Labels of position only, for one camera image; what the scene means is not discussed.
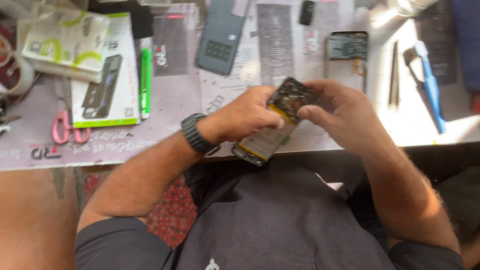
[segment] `table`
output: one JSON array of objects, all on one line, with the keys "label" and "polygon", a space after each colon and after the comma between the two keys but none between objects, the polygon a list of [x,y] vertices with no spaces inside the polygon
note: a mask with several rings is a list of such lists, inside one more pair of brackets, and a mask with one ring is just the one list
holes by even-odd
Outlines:
[{"label": "table", "polygon": [[[290,16],[292,21],[291,46],[294,61],[292,73],[299,80],[322,78],[324,76],[322,53],[313,56],[302,54],[305,45],[304,29],[296,23],[301,1],[257,0],[251,6],[244,27],[244,37],[247,34],[251,35],[248,38],[251,46],[255,46],[255,41],[258,41],[258,36],[252,37],[251,34],[256,31],[257,4],[289,6],[286,16]],[[424,95],[422,91],[417,90],[403,60],[399,61],[401,103],[398,109],[388,107],[393,42],[399,39],[401,53],[412,46],[417,39],[413,32],[412,20],[396,16],[384,23],[386,16],[384,5],[369,11],[355,8],[351,0],[317,4],[320,14],[316,14],[322,15],[318,16],[319,18],[325,18],[321,24],[317,24],[320,33],[319,46],[322,46],[321,40],[330,31],[365,29],[369,31],[369,73],[366,93],[382,123],[398,145],[419,146],[480,141],[478,129],[480,116],[469,111],[470,95],[463,85],[458,83],[440,88],[441,106],[447,120],[447,133],[439,135],[429,114],[428,103],[423,102]],[[55,145],[51,136],[51,125],[56,114],[63,110],[57,105],[57,100],[62,94],[61,81],[55,76],[45,74],[24,100],[10,107],[10,115],[19,114],[23,118],[11,122],[9,125],[12,130],[0,137],[0,170],[122,163],[179,130],[180,122],[187,116],[205,111],[208,98],[214,97],[217,91],[221,90],[222,82],[215,80],[215,74],[208,74],[194,67],[200,37],[200,32],[195,27],[194,7],[194,4],[174,5],[168,11],[185,15],[187,61],[183,72],[153,78],[152,111],[146,121],[135,126],[96,128],[91,139],[84,145],[73,141],[64,146]],[[333,8],[336,13],[331,12],[329,8]],[[260,83],[265,81],[260,75],[259,80]],[[245,82],[241,84],[238,87],[239,93],[246,89],[247,85]],[[225,143],[215,156],[232,155],[231,145],[232,143]],[[293,134],[291,141],[282,146],[278,152],[332,149],[341,147],[322,128],[304,121]]]}]

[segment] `black cloth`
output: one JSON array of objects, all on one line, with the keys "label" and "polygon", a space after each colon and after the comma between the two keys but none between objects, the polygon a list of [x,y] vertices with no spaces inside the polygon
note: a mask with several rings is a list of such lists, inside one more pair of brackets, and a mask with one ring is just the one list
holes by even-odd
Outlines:
[{"label": "black cloth", "polygon": [[459,254],[429,245],[399,243],[387,254],[306,168],[231,162],[209,172],[186,174],[199,211],[175,251],[140,221],[115,218],[79,232],[77,269],[463,269]]}]

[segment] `person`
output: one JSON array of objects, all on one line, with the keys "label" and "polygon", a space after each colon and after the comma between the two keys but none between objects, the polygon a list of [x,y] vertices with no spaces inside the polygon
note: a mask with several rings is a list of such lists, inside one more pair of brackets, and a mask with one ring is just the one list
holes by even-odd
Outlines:
[{"label": "person", "polygon": [[[322,162],[274,157],[264,168],[239,160],[204,170],[194,165],[204,154],[187,140],[190,131],[179,131],[119,166],[95,192],[78,225],[77,269],[463,269],[441,199],[394,144],[368,97],[332,80],[304,84],[322,106],[303,106],[298,116],[362,159],[388,251],[360,227],[340,188],[316,173]],[[199,134],[220,145],[282,128],[282,118],[265,108],[275,90],[247,90],[196,122]],[[145,216],[182,172],[197,219],[172,251],[146,232]]]}]

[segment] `scissors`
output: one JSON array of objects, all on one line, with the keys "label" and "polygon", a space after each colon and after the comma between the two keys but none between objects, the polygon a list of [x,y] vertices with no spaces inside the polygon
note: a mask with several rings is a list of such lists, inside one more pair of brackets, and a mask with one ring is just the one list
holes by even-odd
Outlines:
[{"label": "scissors", "polygon": [[[70,140],[70,130],[73,131],[75,141],[77,143],[83,144],[90,139],[92,134],[91,128],[85,129],[85,137],[82,137],[82,132],[80,128],[74,128],[72,122],[69,121],[69,114],[72,112],[72,98],[71,98],[71,89],[70,89],[70,80],[67,77],[62,78],[63,83],[63,97],[65,99],[66,108],[65,110],[59,112],[53,121],[52,135],[53,140],[58,144],[66,144]],[[58,131],[58,125],[60,121],[63,123],[63,138],[60,137]]]}]

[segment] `dark gray phone back cover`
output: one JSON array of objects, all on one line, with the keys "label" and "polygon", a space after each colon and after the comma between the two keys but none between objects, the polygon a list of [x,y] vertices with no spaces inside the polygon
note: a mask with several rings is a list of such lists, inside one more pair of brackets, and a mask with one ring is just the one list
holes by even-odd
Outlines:
[{"label": "dark gray phone back cover", "polygon": [[213,0],[208,10],[195,65],[230,75],[250,0]]}]

